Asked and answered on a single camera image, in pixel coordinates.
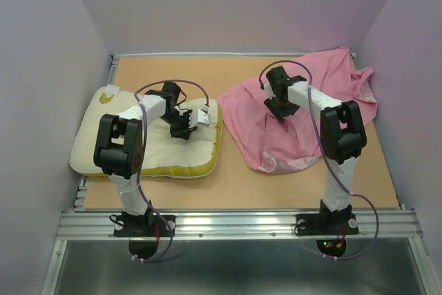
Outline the cream pillow yellow edge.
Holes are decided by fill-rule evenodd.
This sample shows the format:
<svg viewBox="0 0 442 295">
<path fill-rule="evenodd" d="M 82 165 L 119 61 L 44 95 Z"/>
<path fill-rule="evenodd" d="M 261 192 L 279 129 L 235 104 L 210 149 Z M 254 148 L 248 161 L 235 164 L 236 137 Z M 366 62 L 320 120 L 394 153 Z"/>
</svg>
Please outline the cream pillow yellow edge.
<svg viewBox="0 0 442 295">
<path fill-rule="evenodd" d="M 135 105 L 131 92 L 118 86 L 101 87 L 86 109 L 73 142 L 70 167 L 86 176 L 103 176 L 103 171 L 93 162 L 99 120 L 105 114 L 116 115 Z M 146 153 L 142 175 L 150 177 L 200 178 L 215 168 L 222 136 L 222 110 L 214 100 L 209 100 L 209 126 L 200 126 L 188 140 L 172 137 L 169 125 L 161 119 L 148 127 Z"/>
</svg>

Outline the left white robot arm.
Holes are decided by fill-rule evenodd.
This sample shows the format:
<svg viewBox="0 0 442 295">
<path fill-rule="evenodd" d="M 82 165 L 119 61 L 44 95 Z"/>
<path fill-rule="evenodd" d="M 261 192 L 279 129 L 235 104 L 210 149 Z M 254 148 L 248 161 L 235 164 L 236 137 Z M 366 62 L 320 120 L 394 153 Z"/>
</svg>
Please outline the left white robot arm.
<svg viewBox="0 0 442 295">
<path fill-rule="evenodd" d="M 192 112 L 177 109 L 182 89 L 164 82 L 160 91 L 149 90 L 137 103 L 118 115 L 105 114 L 99 121 L 93 162 L 116 186 L 122 215 L 130 216 L 130 228 L 140 236 L 153 230 L 149 203 L 140 185 L 146 150 L 147 128 L 156 119 L 166 122 L 172 137 L 187 140 L 196 130 Z"/>
</svg>

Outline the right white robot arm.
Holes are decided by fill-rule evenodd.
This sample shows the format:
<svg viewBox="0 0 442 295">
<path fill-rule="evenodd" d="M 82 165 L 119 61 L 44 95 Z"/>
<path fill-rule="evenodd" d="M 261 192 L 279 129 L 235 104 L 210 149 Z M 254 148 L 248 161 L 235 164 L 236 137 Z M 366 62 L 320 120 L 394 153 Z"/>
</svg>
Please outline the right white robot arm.
<svg viewBox="0 0 442 295">
<path fill-rule="evenodd" d="M 268 96 L 265 106 L 282 122 L 300 108 L 309 111 L 320 152 L 328 168 L 325 194 L 321 205 L 325 212 L 318 215 L 318 225 L 333 233 L 343 224 L 338 211 L 350 205 L 354 167 L 367 136 L 359 105 L 330 97 L 312 86 L 313 77 L 289 77 L 282 66 L 266 73 L 261 89 Z"/>
</svg>

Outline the pink pillowcase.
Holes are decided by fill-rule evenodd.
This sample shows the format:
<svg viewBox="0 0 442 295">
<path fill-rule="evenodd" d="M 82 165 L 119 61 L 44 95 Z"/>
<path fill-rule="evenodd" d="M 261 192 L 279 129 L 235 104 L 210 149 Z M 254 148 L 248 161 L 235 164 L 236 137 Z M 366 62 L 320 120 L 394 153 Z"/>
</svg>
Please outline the pink pillowcase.
<svg viewBox="0 0 442 295">
<path fill-rule="evenodd" d="M 285 64 L 289 76 L 312 77 L 314 88 L 344 102 L 356 101 L 364 124 L 376 117 L 378 102 L 369 86 L 374 70 L 356 70 L 348 48 L 309 53 L 297 60 L 307 69 Z M 248 167 L 264 173 L 293 173 L 316 163 L 320 150 L 309 112 L 302 108 L 280 123 L 265 106 L 266 97 L 258 78 L 253 77 L 216 100 Z"/>
</svg>

